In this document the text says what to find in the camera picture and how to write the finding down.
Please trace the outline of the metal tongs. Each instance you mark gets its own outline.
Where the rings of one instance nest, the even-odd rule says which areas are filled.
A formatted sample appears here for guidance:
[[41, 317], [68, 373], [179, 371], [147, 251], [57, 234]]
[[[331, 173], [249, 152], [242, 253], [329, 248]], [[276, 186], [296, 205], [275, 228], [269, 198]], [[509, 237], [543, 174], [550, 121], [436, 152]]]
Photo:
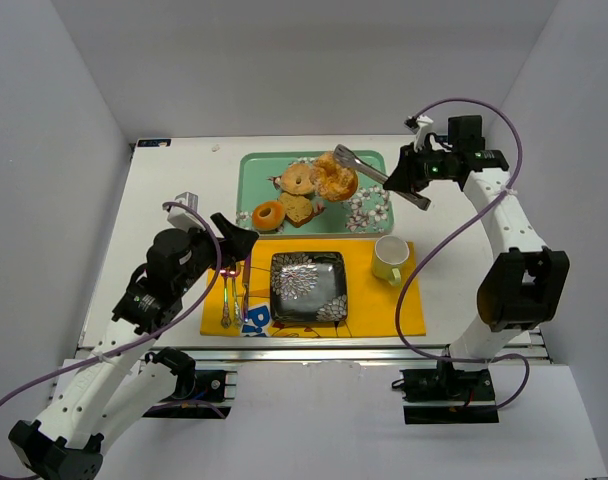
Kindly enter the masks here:
[[[367, 176], [368, 178], [375, 181], [381, 186], [384, 186], [385, 182], [388, 180], [387, 175], [366, 164], [345, 145], [338, 144], [333, 151], [333, 156], [341, 166], [355, 170], [358, 173]], [[431, 204], [431, 201], [428, 198], [415, 193], [405, 193], [396, 191], [396, 194], [423, 211], [426, 211]]]

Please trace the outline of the sugared twisted donut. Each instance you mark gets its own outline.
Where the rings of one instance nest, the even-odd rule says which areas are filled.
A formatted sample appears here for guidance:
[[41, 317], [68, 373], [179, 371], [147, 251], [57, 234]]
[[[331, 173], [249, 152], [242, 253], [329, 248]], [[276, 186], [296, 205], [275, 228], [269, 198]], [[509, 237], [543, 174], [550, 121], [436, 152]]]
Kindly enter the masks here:
[[357, 173], [342, 166], [332, 152], [325, 152], [313, 162], [310, 179], [315, 192], [329, 202], [348, 200], [359, 186]]

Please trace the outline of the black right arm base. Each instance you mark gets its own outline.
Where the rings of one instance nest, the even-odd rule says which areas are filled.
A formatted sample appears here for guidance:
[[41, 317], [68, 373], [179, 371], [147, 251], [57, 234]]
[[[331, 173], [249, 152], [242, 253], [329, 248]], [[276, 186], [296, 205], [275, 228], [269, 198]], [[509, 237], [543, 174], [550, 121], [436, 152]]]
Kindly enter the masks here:
[[391, 383], [402, 394], [406, 425], [496, 424], [499, 422], [488, 369], [454, 370], [451, 364], [406, 369]]

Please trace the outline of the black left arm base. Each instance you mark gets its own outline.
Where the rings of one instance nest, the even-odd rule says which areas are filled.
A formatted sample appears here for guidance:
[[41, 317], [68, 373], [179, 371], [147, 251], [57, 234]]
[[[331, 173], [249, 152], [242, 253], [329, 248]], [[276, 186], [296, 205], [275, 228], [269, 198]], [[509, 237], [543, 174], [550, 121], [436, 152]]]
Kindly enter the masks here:
[[238, 372], [234, 367], [198, 365], [191, 380], [144, 414], [145, 418], [223, 420], [236, 397]]

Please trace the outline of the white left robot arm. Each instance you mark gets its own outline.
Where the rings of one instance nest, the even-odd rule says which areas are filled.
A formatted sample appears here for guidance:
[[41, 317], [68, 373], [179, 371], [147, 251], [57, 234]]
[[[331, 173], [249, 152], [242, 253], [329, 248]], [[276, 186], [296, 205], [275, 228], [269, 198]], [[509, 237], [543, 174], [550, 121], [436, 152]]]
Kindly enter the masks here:
[[201, 217], [189, 201], [163, 205], [169, 228], [157, 233], [145, 261], [132, 273], [105, 333], [74, 376], [32, 420], [20, 420], [9, 441], [35, 479], [93, 479], [110, 446], [137, 420], [158, 411], [209, 409], [188, 354], [166, 347], [139, 373], [135, 363], [163, 333], [189, 313], [182, 299], [207, 272], [247, 259], [259, 239], [221, 213]]

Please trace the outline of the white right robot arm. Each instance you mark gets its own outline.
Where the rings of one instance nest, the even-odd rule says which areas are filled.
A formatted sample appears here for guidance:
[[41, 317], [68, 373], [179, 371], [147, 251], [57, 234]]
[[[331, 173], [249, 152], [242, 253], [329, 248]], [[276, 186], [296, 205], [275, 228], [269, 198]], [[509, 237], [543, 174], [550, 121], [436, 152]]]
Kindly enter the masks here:
[[401, 148], [398, 165], [413, 194], [454, 181], [481, 217], [493, 264], [477, 291], [475, 319], [443, 355], [456, 370], [480, 371], [516, 336], [553, 319], [570, 260], [535, 232], [509, 185], [504, 154], [486, 147], [480, 116], [450, 118], [444, 150], [431, 146], [432, 124], [424, 115], [408, 119], [417, 137]]

